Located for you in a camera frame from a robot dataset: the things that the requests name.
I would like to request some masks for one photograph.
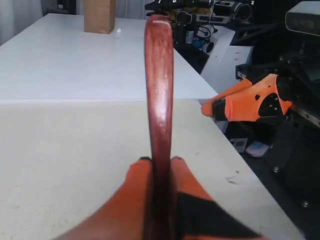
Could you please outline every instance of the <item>white tabletop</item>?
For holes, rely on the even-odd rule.
[[[171,155],[186,160],[206,191],[253,230],[276,234],[273,240],[303,239],[199,103],[176,100],[173,109]],[[0,239],[62,234],[148,155],[145,100],[0,104]]]
[[[118,18],[96,34],[83,16],[48,14],[0,46],[0,100],[145,99],[145,23]],[[174,76],[175,98],[217,94],[176,51]]]

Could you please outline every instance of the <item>beige table surface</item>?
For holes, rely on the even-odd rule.
[[[129,165],[149,154],[145,101],[0,104],[0,239],[62,234],[101,206]],[[253,230],[303,239],[196,100],[175,101],[176,155]],[[237,184],[226,180],[232,176]]]

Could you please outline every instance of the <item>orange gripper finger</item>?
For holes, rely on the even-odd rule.
[[[175,239],[266,239],[225,212],[198,183],[180,157],[171,160],[170,188]]]
[[[149,240],[152,193],[152,162],[143,158],[130,166],[122,186],[98,211],[56,240]]]
[[[285,115],[292,106],[289,100],[279,97],[277,88],[277,74],[269,74],[253,86],[225,97],[224,114],[229,122],[255,122],[262,117],[259,112],[266,97],[275,94],[279,101],[279,112]]]
[[[221,99],[221,98],[224,98],[230,94],[234,94],[234,93],[237,93],[237,92],[242,91],[244,89],[247,89],[251,86],[252,86],[252,83],[248,79],[244,78],[243,80],[238,82],[235,86],[227,89],[226,91],[224,91],[224,92],[218,94],[217,96],[211,98],[210,100],[206,101],[201,107],[202,114],[207,117],[214,117],[214,112],[213,112],[213,108],[212,108],[212,104],[214,103],[214,101]]]

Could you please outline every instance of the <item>white curtain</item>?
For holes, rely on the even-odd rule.
[[[41,0],[0,0],[0,45],[41,17]]]
[[[152,3],[153,0],[116,0],[115,15],[117,18],[125,19],[145,19],[145,4]],[[84,0],[77,0],[78,14],[84,14]]]

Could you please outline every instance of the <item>cardboard box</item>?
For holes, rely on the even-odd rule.
[[[116,0],[84,0],[84,31],[109,34],[115,28]]]

